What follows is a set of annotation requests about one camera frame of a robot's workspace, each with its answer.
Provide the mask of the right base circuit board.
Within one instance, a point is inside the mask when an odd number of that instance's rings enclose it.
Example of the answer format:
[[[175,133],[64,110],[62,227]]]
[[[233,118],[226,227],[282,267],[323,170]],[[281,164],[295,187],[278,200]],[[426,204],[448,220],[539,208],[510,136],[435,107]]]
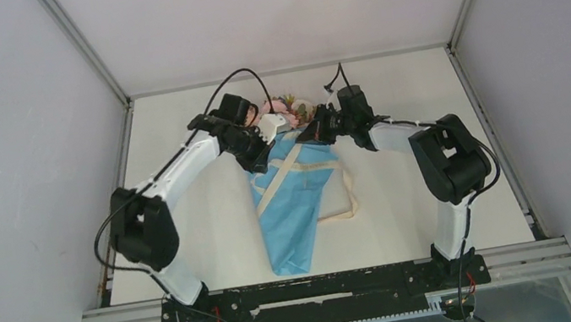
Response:
[[[454,295],[454,297],[451,298],[443,298],[442,302],[440,303],[440,307],[442,307],[442,309],[449,309],[449,308],[459,308],[462,306],[473,306],[475,303],[475,297],[474,295],[464,295],[459,297],[458,295]]]

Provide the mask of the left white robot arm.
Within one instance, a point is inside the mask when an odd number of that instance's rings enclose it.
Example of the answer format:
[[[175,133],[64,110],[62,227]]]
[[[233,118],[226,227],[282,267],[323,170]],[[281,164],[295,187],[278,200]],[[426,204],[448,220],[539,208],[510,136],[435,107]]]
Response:
[[[133,188],[112,193],[110,246],[178,301],[186,321],[208,321],[213,307],[200,296],[204,283],[178,255],[180,240],[172,218],[178,200],[223,153],[234,156],[246,172],[266,172],[276,135],[286,126],[283,115],[262,113],[241,96],[226,94],[218,108],[191,120],[188,139],[159,171]]]

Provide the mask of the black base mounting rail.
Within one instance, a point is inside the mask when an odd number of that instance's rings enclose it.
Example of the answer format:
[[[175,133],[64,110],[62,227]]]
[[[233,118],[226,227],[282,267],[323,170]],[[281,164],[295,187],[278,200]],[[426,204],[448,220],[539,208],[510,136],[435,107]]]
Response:
[[[318,322],[416,308],[427,294],[489,284],[487,263],[424,259],[210,292],[192,307],[161,303],[160,322]]]

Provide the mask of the fake pink flower bouquet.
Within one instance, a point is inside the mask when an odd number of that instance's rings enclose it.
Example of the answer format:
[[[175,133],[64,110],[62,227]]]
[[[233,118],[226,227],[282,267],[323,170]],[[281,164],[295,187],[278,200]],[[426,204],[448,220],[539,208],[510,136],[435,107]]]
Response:
[[[259,124],[259,120],[266,113],[274,112],[283,116],[290,124],[291,129],[306,127],[317,111],[317,107],[307,100],[297,99],[293,95],[272,98],[261,106],[251,104],[245,118],[245,126]]]

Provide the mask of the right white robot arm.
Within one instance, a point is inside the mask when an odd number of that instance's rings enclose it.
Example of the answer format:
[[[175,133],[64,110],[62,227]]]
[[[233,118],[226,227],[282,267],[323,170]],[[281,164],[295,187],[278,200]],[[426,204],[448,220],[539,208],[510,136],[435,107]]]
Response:
[[[317,106],[314,118],[296,141],[305,145],[334,145],[341,136],[370,151],[412,154],[428,190],[437,199],[438,219],[432,266],[436,281],[455,287],[465,278],[462,257],[470,252],[472,202],[486,191],[486,178],[499,172],[497,160],[456,114],[437,121],[394,120],[376,114],[363,90],[354,85],[336,92],[336,104]]]

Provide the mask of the blue wrapping paper sheet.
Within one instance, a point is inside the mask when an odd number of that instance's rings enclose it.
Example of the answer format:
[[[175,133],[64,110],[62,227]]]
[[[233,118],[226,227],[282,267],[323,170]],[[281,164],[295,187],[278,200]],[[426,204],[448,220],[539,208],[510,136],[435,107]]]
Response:
[[[328,146],[298,144],[295,129],[275,138],[267,172],[248,173],[253,208],[276,276],[306,274],[318,225],[351,218],[354,209],[337,210],[322,217],[324,190],[333,176],[343,172],[338,156]]]

